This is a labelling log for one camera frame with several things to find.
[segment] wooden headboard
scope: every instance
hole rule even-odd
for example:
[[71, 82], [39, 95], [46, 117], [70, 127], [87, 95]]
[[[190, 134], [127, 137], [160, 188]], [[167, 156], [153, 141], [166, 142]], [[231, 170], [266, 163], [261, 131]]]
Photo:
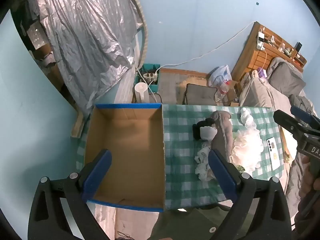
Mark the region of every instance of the wooden headboard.
[[[274, 46], [266, 42], [263, 43], [263, 46], [265, 47], [265, 52], [267, 53], [267, 59], [266, 53], [257, 49], [257, 37], [258, 31], [260, 29], [265, 34], [265, 39], [271, 40], [271, 36], [275, 37]], [[265, 26], [261, 25], [260, 23], [254, 22], [247, 43], [244, 46], [244, 49], [242, 50], [242, 53], [231, 72], [232, 80], [240, 81], [245, 73], [257, 69], [258, 67], [263, 67], [264, 69], [267, 69], [270, 65], [271, 60], [275, 57], [281, 57], [285, 59], [286, 61], [294, 65], [300, 72], [303, 72], [303, 67], [307, 63], [305, 58], [302, 56], [298, 58], [297, 51], [294, 48], [291, 56], [287, 57], [284, 53], [278, 50], [279, 46], [282, 43], [285, 44], [286, 48], [293, 48], [279, 35], [269, 30]]]

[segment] table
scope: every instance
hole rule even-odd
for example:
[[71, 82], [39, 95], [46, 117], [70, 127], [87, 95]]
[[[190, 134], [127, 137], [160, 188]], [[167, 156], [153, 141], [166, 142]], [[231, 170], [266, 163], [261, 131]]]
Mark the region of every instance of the table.
[[[165, 174], [166, 174], [166, 209], [178, 209], [208, 205], [226, 200], [215, 180], [200, 181], [195, 174], [197, 166], [194, 157], [201, 149], [202, 141], [195, 141], [192, 125], [207, 117], [216, 110], [231, 113], [233, 132], [245, 130], [240, 121], [242, 107], [230, 106], [190, 106], [163, 105]], [[269, 180], [272, 176], [280, 178], [284, 170], [283, 147], [278, 125], [273, 120], [271, 108], [246, 107], [260, 130], [264, 150], [261, 153], [260, 168], [252, 176], [255, 179]], [[84, 125], [77, 149], [76, 168], [80, 171], [84, 166], [84, 152], [89, 121]], [[274, 137], [279, 152], [280, 167], [271, 169], [271, 161], [266, 140]]]

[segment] plastic bottle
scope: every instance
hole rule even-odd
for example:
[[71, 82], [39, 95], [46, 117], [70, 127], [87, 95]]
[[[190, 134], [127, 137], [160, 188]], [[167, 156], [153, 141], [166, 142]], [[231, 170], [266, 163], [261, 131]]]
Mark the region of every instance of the plastic bottle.
[[215, 101], [221, 102], [222, 99], [225, 97], [226, 93], [230, 89], [230, 81], [224, 81], [221, 86], [218, 88], [216, 95], [215, 95]]

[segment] floor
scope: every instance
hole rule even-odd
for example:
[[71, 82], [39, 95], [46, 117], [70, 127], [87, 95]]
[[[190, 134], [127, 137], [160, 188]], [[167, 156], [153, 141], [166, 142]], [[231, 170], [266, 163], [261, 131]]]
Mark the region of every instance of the floor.
[[206, 86], [207, 80], [191, 75], [162, 72], [158, 89], [162, 103], [182, 105], [183, 95], [188, 83]]

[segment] metal screw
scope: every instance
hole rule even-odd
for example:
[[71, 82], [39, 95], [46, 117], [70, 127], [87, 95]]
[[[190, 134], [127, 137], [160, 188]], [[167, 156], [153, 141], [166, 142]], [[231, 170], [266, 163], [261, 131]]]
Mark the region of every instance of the metal screw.
[[214, 233], [217, 229], [215, 227], [210, 228], [209, 233]]
[[250, 178], [250, 175], [246, 172], [243, 172], [243, 173], [241, 173], [241, 177], [244, 179], [248, 179], [248, 178]]
[[75, 179], [76, 177], [78, 177], [78, 173], [73, 172], [70, 174], [70, 179]]
[[278, 183], [279, 182], [279, 179], [277, 177], [272, 177], [272, 180], [275, 182], [275, 183]]
[[47, 177], [42, 177], [41, 180], [40, 180], [40, 182], [45, 183], [47, 180], [48, 180]]

